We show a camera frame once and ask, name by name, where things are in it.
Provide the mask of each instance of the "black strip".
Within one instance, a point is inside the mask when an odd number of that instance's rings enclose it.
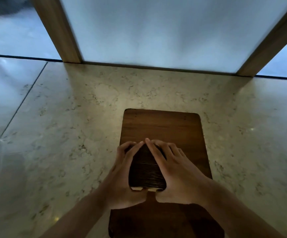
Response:
[[[179,69],[179,68],[160,68],[160,67],[149,67],[149,66],[131,65],[131,64],[115,64],[115,63],[106,63],[106,62],[82,61],[82,64],[110,66],[110,67],[120,67],[120,68],[138,68],[138,69],[150,69],[150,70],[161,70],[161,71],[174,71],[174,72],[184,72],[184,73],[201,73],[201,74],[236,76],[236,74],[234,74],[234,73],[200,71],[200,70]]]
[[[50,58],[33,58],[33,57],[22,57],[22,56],[10,56],[10,55],[0,55],[3,58],[17,58],[17,59],[30,59],[30,60],[41,60],[47,62],[63,62],[59,59],[50,59]]]
[[[19,105],[19,107],[17,108],[17,110],[15,111],[15,113],[13,114],[13,116],[12,116],[11,120],[9,121],[9,123],[7,124],[6,128],[5,128],[4,131],[1,133],[0,139],[1,139],[1,137],[3,136],[4,132],[6,131],[6,129],[9,127],[9,124],[11,123],[11,121],[13,120],[13,118],[15,117],[15,115],[16,115],[16,113],[18,112],[19,108],[20,108],[21,105],[23,104],[24,100],[27,98],[28,94],[30,93],[31,89],[33,88],[34,84],[36,83],[36,81],[37,81],[38,78],[40,77],[41,73],[43,72],[43,70],[44,70],[44,68],[46,67],[47,64],[48,64],[48,63],[46,63],[46,64],[43,66],[43,68],[42,68],[41,72],[39,73],[38,77],[37,77],[37,78],[35,79],[35,81],[33,82],[31,88],[28,90],[26,96],[24,97],[24,99],[22,100],[21,104]]]
[[[265,75],[256,75],[255,78],[271,78],[271,79],[287,80],[287,77],[276,77],[276,76],[265,76]]]

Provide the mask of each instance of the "wooden board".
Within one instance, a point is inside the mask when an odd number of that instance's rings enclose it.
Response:
[[[237,71],[237,75],[254,77],[286,45],[287,12]]]
[[[81,63],[82,56],[60,0],[31,0],[63,62]]]
[[[127,109],[120,143],[145,138],[173,142],[209,178],[212,178],[200,116],[194,113]],[[112,238],[224,237],[224,231],[199,205],[158,203],[154,192],[146,202],[110,213]]]

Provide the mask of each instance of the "person's left hand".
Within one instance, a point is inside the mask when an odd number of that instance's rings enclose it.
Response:
[[[132,159],[143,145],[128,141],[117,148],[117,157],[113,168],[96,189],[100,199],[104,199],[107,209],[127,208],[146,201],[148,190],[133,191],[128,184],[129,169]],[[134,145],[126,154],[125,149]]]

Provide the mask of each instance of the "wooden cutting board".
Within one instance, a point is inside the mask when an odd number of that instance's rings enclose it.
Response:
[[[175,143],[193,164],[212,178],[198,114],[126,109],[120,144],[145,138]],[[224,231],[201,206],[158,203],[155,193],[148,192],[146,202],[111,211],[109,235],[111,238],[221,238]]]

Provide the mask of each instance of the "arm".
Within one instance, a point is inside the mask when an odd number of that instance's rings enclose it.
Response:
[[[40,238],[84,238],[105,211],[144,202],[147,191],[133,191],[128,185],[133,156],[143,142],[136,144],[125,154],[125,149],[134,144],[126,142],[119,146],[115,164],[100,186],[80,200]]]
[[[232,238],[284,238],[231,192],[207,178],[175,144],[149,139],[146,144],[167,183],[164,191],[156,192],[158,202],[199,204]],[[166,160],[155,145],[162,148]]]

